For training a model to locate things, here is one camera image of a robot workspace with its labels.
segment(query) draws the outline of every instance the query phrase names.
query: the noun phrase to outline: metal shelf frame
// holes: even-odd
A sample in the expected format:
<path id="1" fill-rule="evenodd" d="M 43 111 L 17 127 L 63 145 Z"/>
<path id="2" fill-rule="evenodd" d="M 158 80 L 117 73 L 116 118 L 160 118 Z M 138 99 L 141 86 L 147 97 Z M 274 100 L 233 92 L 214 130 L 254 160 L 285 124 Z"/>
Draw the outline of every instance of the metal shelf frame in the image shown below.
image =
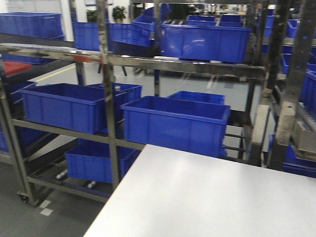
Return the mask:
<path id="1" fill-rule="evenodd" d="M 170 2 L 165 0 L 154 1 L 155 10 L 154 16 L 156 19 L 160 19 L 160 4 L 164 2 Z M 176 0 L 171 1 L 173 3 L 199 3 L 200 1 L 192 1 L 192 0 Z M 238 158 L 234 159 L 237 162 L 249 163 L 252 165 L 260 165 L 261 157 L 262 157 L 262 146 L 264 142 L 267 122 L 270 110 L 272 108 L 272 104 L 274 103 L 272 92 L 274 90 L 275 84 L 278 80 L 284 82 L 284 78 L 278 77 L 278 62 L 280 59 L 282 42 L 285 34 L 285 27 L 287 16 L 290 8 L 290 1 L 287 0 L 279 0 L 277 2 L 276 8 L 276 17 L 273 34 L 271 37 L 270 43 L 270 52 L 268 55 L 267 66 L 259 66 L 259 58 L 261 54 L 261 45 L 264 43 L 264 27 L 265 27 L 265 19 L 267 18 L 268 5 L 273 1 L 263 0 L 263 10 L 262 10 L 262 19 L 261 19 L 261 27 L 259 29 L 259 34 L 256 40 L 256 44 L 259 46 L 256 49 L 256 52 L 253 56 L 253 64 L 222 64 L 222 63 L 203 63 L 196 61 L 181 61 L 181 60 L 168 60 L 168 59 L 159 59 L 159 58 L 145 58 L 145 57 L 132 57 L 128 55 L 114 55 L 108 51 L 108 42 L 107 42 L 107 26 L 105 24 L 105 11 L 107 11 L 107 1 L 106 0 L 97 0 L 97 12 L 98 12 L 98 26 L 99 26 L 99 40 L 101 51 L 86 51 L 86 50 L 78 50 L 73 48 L 68 42 L 62 43 L 60 41 L 56 42 L 55 40 L 45 40 L 45 39 L 29 39 L 27 41 L 23 41 L 21 37 L 8 35 L 10 37 L 10 43 L 0 35 L 0 52 L 1 53 L 9 53 L 13 55 L 24 55 L 24 56 L 35 56 L 42 58 L 51 58 L 57 59 L 51 64 L 40 66 L 38 68 L 31 69 L 25 73 L 21 73 L 18 75 L 13 75 L 7 78 L 3 73 L 0 77 L 0 122 L 1 126 L 4 130 L 5 137 L 8 141 L 12 163 L 15 167 L 15 172 L 17 174 L 19 184 L 20 184 L 20 195 L 27 199 L 27 202 L 36 205 L 39 201 L 39 194 L 36 191 L 36 185 L 45 186 L 52 189 L 58 189 L 64 192 L 69 192 L 71 194 L 80 195 L 83 197 L 91 198 L 99 201 L 106 201 L 110 194 L 101 193 L 99 191 L 89 190 L 87 188 L 83 188 L 81 186 L 72 185 L 67 183 L 65 180 L 56 180 L 54 178 L 49 178 L 41 174 L 40 170 L 49 169 L 52 166 L 52 163 L 56 161 L 56 159 L 60 159 L 62 157 L 62 151 L 64 149 L 73 146 L 74 143 L 65 144 L 65 146 L 52 151 L 51 153 L 43 156 L 30 163 L 22 156 L 21 148 L 19 145 L 19 139 L 16 135 L 15 126 L 33 128 L 38 130 L 43 130 L 50 133 L 55 134 L 64 134 L 71 137 L 83 138 L 87 140 L 107 143 L 110 145 L 110 155 L 112 161 L 112 173 L 113 173 L 113 190 L 120 182 L 120 171 L 119 171 L 119 161 L 117 157 L 117 146 L 129 147 L 133 149 L 143 149 L 144 144 L 128 142 L 116 137 L 115 133 L 115 118 L 114 118 L 114 106 L 113 106 L 113 91 L 111 87 L 111 82 L 114 81 L 113 74 L 113 66 L 129 66 L 141 69 L 154 69 L 155 70 L 155 93 L 159 95 L 159 70 L 163 71 L 174 71 L 174 72 L 183 72 L 183 73 L 197 73 L 197 74 L 212 74 L 212 75 L 221 75 L 226 76 L 227 78 L 242 78 L 243 81 L 246 81 L 249 85 L 248 95 L 247 95 L 247 104 L 245 111 L 232 111 L 232 115 L 229 121 L 230 125 L 239 126 L 243 128 L 242 135 L 235 134 L 226 134 L 227 136 L 232 136 L 240 139 L 240 146 L 238 148 L 226 147 L 227 149 L 237 150 L 239 151 Z M 236 4 L 248 4 L 248 25 L 254 26 L 254 6 L 256 1 L 254 0 L 216 0 L 212 1 L 212 3 L 236 3 Z M 314 4 L 313 10 L 315 10 L 315 0 L 305 0 L 305 4 Z M 312 22 L 313 27 L 315 27 L 314 18 L 311 18 L 311 11 L 307 10 L 306 14 L 303 14 L 303 19 L 308 18 L 309 21 Z M 312 33 L 307 33 L 304 26 L 300 26 L 300 30 L 298 32 L 299 36 L 307 36 L 307 38 L 302 43 L 302 40 L 296 40 L 294 43 L 295 50 L 294 54 L 301 54 L 302 50 L 307 49 L 308 46 L 312 44 L 312 40 L 310 39 L 310 35 Z M 157 29 L 155 35 L 156 43 L 159 43 L 160 35 L 159 30 Z M 29 44 L 19 44 L 19 42 L 26 42 Z M 300 70 L 297 70 L 296 66 L 291 66 L 290 73 L 285 81 L 286 85 L 289 88 L 293 88 L 292 81 L 294 75 L 299 77 L 299 83 L 301 85 L 302 78 L 304 77 L 302 74 L 302 70 L 304 68 L 304 63 L 307 61 L 304 57 L 299 57 L 301 60 L 300 66 L 302 67 Z M 31 78 L 39 76 L 41 73 L 47 73 L 49 71 L 55 70 L 57 68 L 66 66 L 70 63 L 76 63 L 77 66 L 77 75 L 78 75 L 78 84 L 85 85 L 84 79 L 84 68 L 83 62 L 89 63 L 101 63 L 101 70 L 103 73 L 103 85 L 106 95 L 106 110 L 107 110 L 107 125 L 109 133 L 105 134 L 86 134 L 77 131 L 72 131 L 68 129 L 52 127 L 48 125 L 38 124 L 34 122 L 25 121 L 17 116 L 14 111 L 12 105 L 8 101 L 8 97 L 6 95 L 5 87 L 9 85 L 14 85 L 20 83 L 22 81 L 29 80 Z M 0 72 L 3 72 L 2 63 L 0 62 Z M 262 96 L 259 104 L 259 109 L 255 121 L 255 125 L 253 127 L 250 119 L 250 111 L 251 105 L 253 101 L 253 93 L 254 87 L 256 84 L 260 84 L 263 87 Z M 282 108 L 279 110 L 280 119 L 279 119 L 279 127 L 282 124 L 287 123 L 288 116 L 293 117 L 295 115 L 295 111 L 293 112 L 294 107 L 293 103 L 295 100 L 298 100 L 298 96 L 295 99 L 291 99 L 288 96 L 287 91 L 285 91 L 285 96 L 282 99 Z M 291 114 L 284 113 L 284 104 L 287 105 L 288 101 L 291 101 Z M 280 135 L 284 132 L 277 130 L 277 139 L 274 143 L 272 154 L 279 148 L 280 146 Z M 272 163 L 275 160 L 280 161 L 279 158 L 273 158 L 272 155 Z M 271 168 L 279 168 L 277 165 L 271 166 Z"/>

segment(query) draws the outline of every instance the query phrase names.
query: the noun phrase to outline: blue plastic bin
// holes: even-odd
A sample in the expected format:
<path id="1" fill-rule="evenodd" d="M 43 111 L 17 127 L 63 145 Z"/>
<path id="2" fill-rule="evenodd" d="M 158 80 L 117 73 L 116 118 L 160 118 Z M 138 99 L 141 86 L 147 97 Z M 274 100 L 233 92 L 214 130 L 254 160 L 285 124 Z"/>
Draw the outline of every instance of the blue plastic bin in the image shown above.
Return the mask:
<path id="1" fill-rule="evenodd" d="M 151 30 L 134 24 L 111 23 L 111 40 L 135 44 L 140 46 L 153 46 L 154 40 L 151 39 Z"/>
<path id="2" fill-rule="evenodd" d="M 29 129 L 25 127 L 15 127 L 15 131 L 17 133 L 17 136 L 20 139 L 20 145 L 21 145 L 21 150 L 22 154 L 25 155 L 27 147 L 44 136 L 46 132 L 44 131 L 39 131 L 39 130 L 34 130 L 34 129 Z M 0 151 L 5 151 L 9 152 L 9 148 L 7 145 L 7 142 L 5 140 L 4 132 L 2 128 L 0 127 Z"/>
<path id="3" fill-rule="evenodd" d="M 63 35 L 60 13 L 7 12 L 0 13 L 0 32 L 40 38 Z"/>
<path id="4" fill-rule="evenodd" d="M 14 104 L 22 103 L 22 94 L 19 92 L 20 89 L 27 89 L 32 88 L 36 86 L 36 82 L 33 81 L 26 81 L 14 86 L 9 87 L 9 93 L 11 96 L 11 99 Z"/>
<path id="5" fill-rule="evenodd" d="M 121 177 L 132 166 L 140 151 L 118 147 Z M 108 144 L 85 141 L 65 153 L 68 176 L 112 183 L 112 168 Z"/>
<path id="6" fill-rule="evenodd" d="M 286 25 L 286 33 L 290 38 L 295 38 L 300 20 L 288 20 Z"/>
<path id="7" fill-rule="evenodd" d="M 161 55 L 241 63 L 249 28 L 162 24 Z"/>
<path id="8" fill-rule="evenodd" d="M 27 120 L 86 133 L 107 127 L 104 90 L 90 86 L 54 84 L 20 90 Z M 116 92 L 116 120 L 126 93 Z"/>
<path id="9" fill-rule="evenodd" d="M 271 150 L 274 135 L 269 136 L 269 151 Z M 316 161 L 301 159 L 296 156 L 293 145 L 290 143 L 285 154 L 283 171 L 316 178 Z"/>
<path id="10" fill-rule="evenodd" d="M 143 27 L 152 32 L 155 31 L 155 19 L 149 15 L 140 15 L 135 20 L 132 21 L 134 25 Z"/>
<path id="11" fill-rule="evenodd" d="M 172 95 L 169 95 L 167 98 L 170 99 L 178 99 L 178 100 L 189 100 L 196 102 L 205 102 L 211 104 L 219 104 L 224 105 L 225 103 L 225 95 L 218 94 L 208 94 L 201 92 L 192 92 L 192 91 L 178 91 Z"/>
<path id="12" fill-rule="evenodd" d="M 75 48 L 100 50 L 98 23 L 73 22 Z"/>
<path id="13" fill-rule="evenodd" d="M 219 22 L 220 26 L 242 27 L 242 17 L 235 14 L 224 14 Z"/>
<path id="14" fill-rule="evenodd" d="M 316 73 L 307 72 L 301 98 L 305 108 L 316 118 Z"/>
<path id="15" fill-rule="evenodd" d="M 134 84 L 124 84 L 124 83 L 114 83 L 114 85 L 120 86 L 120 90 L 125 92 L 126 95 L 126 103 L 131 102 L 133 100 L 139 99 L 142 96 L 142 85 L 134 85 Z M 103 88 L 103 84 L 93 84 L 89 85 L 97 88 Z"/>
<path id="16" fill-rule="evenodd" d="M 51 38 L 52 40 L 65 40 L 65 36 L 58 36 Z M 20 62 L 20 63 L 30 63 L 30 64 L 45 64 L 54 61 L 49 58 L 36 58 L 29 56 L 20 56 L 20 55 L 11 55 L 11 54 L 2 54 L 1 60 L 11 61 L 11 62 Z"/>
<path id="17" fill-rule="evenodd" d="M 187 18 L 187 22 L 188 22 L 188 25 L 190 26 L 215 26 L 216 17 L 189 15 Z"/>
<path id="18" fill-rule="evenodd" d="M 281 65 L 284 74 L 288 74 L 290 68 L 291 54 L 282 54 L 281 55 Z M 307 64 L 307 69 L 312 72 L 316 72 L 316 58 L 311 55 L 310 62 Z"/>
<path id="19" fill-rule="evenodd" d="M 146 96 L 122 106 L 125 139 L 219 157 L 230 107 Z"/>

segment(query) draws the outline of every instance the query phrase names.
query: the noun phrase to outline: floor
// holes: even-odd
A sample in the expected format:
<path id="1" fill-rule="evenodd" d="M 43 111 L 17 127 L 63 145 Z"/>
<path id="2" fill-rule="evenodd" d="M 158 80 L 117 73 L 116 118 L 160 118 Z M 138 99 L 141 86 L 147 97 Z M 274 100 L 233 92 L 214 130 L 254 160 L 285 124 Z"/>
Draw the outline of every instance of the floor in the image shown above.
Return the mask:
<path id="1" fill-rule="evenodd" d="M 85 64 L 87 84 L 101 83 L 102 77 L 97 74 L 97 69 L 97 64 Z M 117 82 L 143 85 L 143 96 L 154 94 L 152 73 L 145 74 L 142 71 L 134 74 L 132 68 L 126 68 L 128 76 L 125 77 L 121 67 L 115 67 L 114 70 Z M 77 83 L 75 67 L 69 65 L 34 81 L 37 81 L 38 85 L 61 82 L 75 84 Z M 247 85 L 243 83 L 218 82 L 211 76 L 193 78 L 191 74 L 161 77 L 161 96 L 170 95 L 178 90 L 225 94 L 226 104 L 233 110 L 244 110 L 247 96 Z M 255 90 L 252 118 L 255 117 L 259 90 L 259 87 Z M 269 126 L 267 134 L 270 134 L 272 129 L 273 127 Z M 228 127 L 227 132 L 240 134 L 240 129 Z M 238 146 L 239 140 L 228 138 L 225 139 L 224 144 Z M 236 152 L 229 151 L 229 155 L 236 156 Z M 53 211 L 45 216 L 41 214 L 42 208 L 24 204 L 16 195 L 17 191 L 18 186 L 12 167 L 0 162 L 0 237 L 80 237 L 104 205 L 97 201 L 53 191 L 47 197 L 47 200 L 51 201 L 47 208 Z"/>

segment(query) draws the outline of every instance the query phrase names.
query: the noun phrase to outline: white tabletop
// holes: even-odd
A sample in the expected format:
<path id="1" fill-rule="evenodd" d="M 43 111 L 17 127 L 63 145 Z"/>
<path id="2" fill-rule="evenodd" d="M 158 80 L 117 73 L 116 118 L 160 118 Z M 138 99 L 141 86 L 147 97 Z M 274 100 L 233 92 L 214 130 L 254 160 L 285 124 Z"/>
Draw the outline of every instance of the white tabletop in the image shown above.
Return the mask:
<path id="1" fill-rule="evenodd" d="M 84 237 L 315 237 L 316 179 L 146 145 Z"/>

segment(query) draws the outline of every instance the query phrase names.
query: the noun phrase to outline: metal shelving rack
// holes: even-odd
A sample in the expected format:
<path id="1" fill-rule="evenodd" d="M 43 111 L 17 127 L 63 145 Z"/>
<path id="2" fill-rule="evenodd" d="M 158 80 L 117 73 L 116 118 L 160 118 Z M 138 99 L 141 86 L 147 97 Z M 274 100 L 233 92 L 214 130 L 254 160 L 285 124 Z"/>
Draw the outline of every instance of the metal shelving rack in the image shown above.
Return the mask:
<path id="1" fill-rule="evenodd" d="M 160 19 L 160 7 L 159 5 L 163 2 L 170 2 L 167 0 L 154 0 L 155 10 L 154 16 L 156 19 Z M 173 3 L 191 3 L 191 2 L 198 2 L 200 1 L 185 1 L 185 0 L 173 0 Z M 249 12 L 248 15 L 248 25 L 254 25 L 254 7 L 255 2 L 254 0 L 210 0 L 212 3 L 238 3 L 238 4 L 249 4 Z M 0 78 L 0 95 L 1 95 L 1 126 L 5 132 L 6 139 L 8 141 L 9 149 L 10 149 L 10 156 L 13 160 L 16 173 L 19 177 L 21 192 L 20 195 L 23 199 L 27 200 L 27 202 L 36 205 L 40 199 L 41 192 L 38 192 L 39 186 L 48 187 L 51 189 L 57 189 L 64 192 L 69 192 L 71 194 L 80 195 L 83 197 L 91 198 L 98 201 L 106 201 L 109 196 L 111 195 L 111 191 L 115 189 L 115 187 L 120 182 L 120 173 L 119 173 L 119 161 L 117 158 L 117 146 L 122 147 L 129 147 L 133 149 L 141 150 L 144 147 L 144 144 L 128 142 L 122 139 L 118 139 L 115 135 L 115 119 L 113 113 L 113 92 L 111 87 L 111 81 L 113 81 L 113 65 L 117 66 L 129 66 L 129 67 L 136 67 L 142 69 L 154 69 L 154 70 L 163 70 L 163 71 L 173 71 L 173 72 L 187 72 L 187 73 L 197 73 L 197 74 L 212 74 L 212 75 L 221 75 L 224 76 L 223 79 L 231 81 L 231 82 L 247 82 L 249 83 L 249 90 L 247 95 L 247 105 L 245 111 L 232 111 L 232 115 L 229 119 L 229 124 L 234 126 L 243 127 L 243 134 L 235 135 L 235 134 L 227 134 L 228 136 L 233 136 L 240 138 L 240 146 L 237 148 L 230 148 L 232 150 L 239 151 L 238 158 L 235 159 L 237 162 L 242 163 L 249 163 L 252 165 L 260 165 L 260 161 L 262 158 L 262 146 L 265 137 L 265 131 L 267 126 L 267 121 L 269 117 L 269 112 L 273 108 L 278 108 L 276 103 L 276 98 L 274 97 L 275 92 L 275 84 L 276 82 L 280 82 L 284 84 L 285 78 L 279 77 L 278 75 L 278 62 L 281 54 L 282 42 L 285 33 L 285 23 L 287 21 L 287 16 L 289 12 L 289 2 L 287 0 L 279 0 L 276 8 L 276 17 L 274 30 L 271 37 L 270 43 L 270 52 L 268 55 L 267 66 L 263 67 L 259 65 L 259 59 L 261 54 L 261 45 L 262 42 L 266 39 L 263 38 L 263 32 L 265 27 L 265 21 L 267 18 L 267 7 L 269 3 L 272 1 L 263 0 L 263 11 L 262 11 L 262 18 L 261 18 L 261 28 L 259 30 L 259 34 L 257 37 L 256 44 L 259 45 L 257 47 L 256 52 L 254 54 L 254 61 L 253 65 L 247 64 L 221 64 L 221 63 L 202 63 L 202 62 L 195 62 L 195 61 L 181 61 L 181 60 L 166 60 L 166 59 L 159 59 L 159 58 L 145 58 L 145 57 L 133 57 L 133 56 L 126 56 L 126 55 L 114 55 L 108 52 L 108 44 L 107 44 L 107 29 L 105 24 L 105 10 L 107 10 L 107 1 L 106 0 L 97 0 L 97 11 L 98 11 L 98 25 L 99 25 L 99 39 L 101 45 L 101 51 L 86 51 L 86 50 L 78 50 L 72 48 L 72 46 L 68 46 L 65 44 L 57 45 L 57 42 L 49 42 L 49 40 L 40 40 L 40 42 L 30 41 L 29 43 L 33 43 L 33 45 L 25 45 L 19 44 L 19 42 L 25 42 L 21 39 L 16 38 L 16 40 L 8 40 L 6 42 L 10 43 L 1 43 L 0 44 L 0 52 L 2 53 L 10 53 L 16 55 L 24 55 L 24 56 L 36 56 L 36 57 L 43 57 L 43 58 L 51 58 L 57 59 L 56 64 L 60 64 L 59 67 L 62 66 L 62 63 L 65 63 L 64 60 L 67 60 L 68 64 L 76 62 L 77 65 L 77 72 L 78 72 L 78 79 L 79 84 L 85 84 L 84 76 L 83 76 L 83 62 L 89 63 L 101 63 L 101 69 L 103 73 L 103 84 L 105 89 L 106 95 L 106 110 L 107 110 L 107 123 L 108 123 L 108 135 L 105 134 L 86 134 L 82 132 L 72 131 L 68 129 L 52 127 L 44 124 L 38 124 L 34 122 L 29 122 L 23 120 L 23 118 L 17 116 L 15 113 L 11 113 L 12 106 L 7 101 L 7 97 L 5 94 L 4 84 L 14 84 L 24 80 L 30 79 L 30 77 L 22 78 L 16 77 L 16 79 L 7 80 L 3 77 Z M 315 0 L 305 0 L 306 4 L 313 3 L 313 10 L 315 10 Z M 311 16 L 311 11 L 307 10 L 306 13 L 303 15 L 310 19 L 313 26 L 315 23 L 315 17 Z M 158 22 L 156 24 L 157 30 L 155 39 L 156 42 L 159 42 L 159 30 L 158 30 Z M 302 50 L 308 51 L 308 46 L 311 45 L 312 40 L 309 34 L 305 34 L 304 30 L 299 30 L 298 35 L 308 36 L 306 40 L 296 40 L 295 41 L 295 48 L 294 55 L 300 54 Z M 299 69 L 299 73 L 293 73 L 294 71 L 298 71 L 295 66 L 291 67 L 290 73 L 288 75 L 288 79 L 286 80 L 287 86 L 290 87 L 292 84 L 291 78 L 295 76 L 299 76 L 299 82 L 301 83 L 304 78 L 303 70 L 305 72 L 304 64 L 307 63 L 307 58 L 303 54 L 300 57 L 301 68 Z M 39 70 L 43 70 L 45 66 L 39 67 Z M 263 93 L 260 100 L 260 105 L 255 121 L 255 125 L 253 127 L 251 119 L 250 119 L 250 110 L 253 100 L 253 93 L 255 84 L 260 84 L 263 87 Z M 159 80 L 158 77 L 155 77 L 155 94 L 159 95 Z M 282 98 L 281 102 L 284 104 L 287 100 L 292 101 L 292 105 L 294 101 L 289 98 L 289 96 L 283 96 L 279 94 L 279 97 Z M 291 115 L 295 115 L 296 106 L 293 105 L 291 107 Z M 285 113 L 284 106 L 282 109 L 278 109 L 280 111 L 280 119 L 279 119 L 279 127 L 284 124 L 284 120 L 287 121 L 287 113 Z M 301 113 L 305 120 L 308 120 L 304 113 Z M 76 144 L 75 141 L 65 144 L 64 146 L 45 154 L 44 156 L 35 159 L 33 161 L 29 161 L 27 158 L 24 158 L 21 153 L 21 149 L 19 146 L 18 137 L 14 130 L 14 126 L 20 127 L 27 127 L 33 128 L 37 130 L 43 130 L 53 134 L 63 134 L 75 138 L 83 138 L 87 140 L 108 143 L 110 145 L 110 154 L 111 154 L 111 161 L 112 161 L 112 171 L 113 171 L 113 186 L 109 188 L 109 192 L 101 192 L 97 190 L 92 190 L 80 185 L 74 185 L 65 181 L 66 177 L 62 177 L 61 179 L 54 178 L 55 176 L 47 177 L 43 175 L 46 171 L 52 169 L 52 167 L 59 168 L 58 172 L 61 172 L 65 169 L 60 163 L 62 162 L 63 152 L 69 147 Z M 284 141 L 280 145 L 280 135 L 282 132 L 279 130 L 277 131 L 276 141 L 274 143 L 272 149 L 272 165 L 271 168 L 278 168 L 273 165 L 276 160 L 282 161 L 283 158 L 279 159 L 276 157 L 276 151 L 279 149 L 280 146 L 286 147 L 284 145 Z"/>

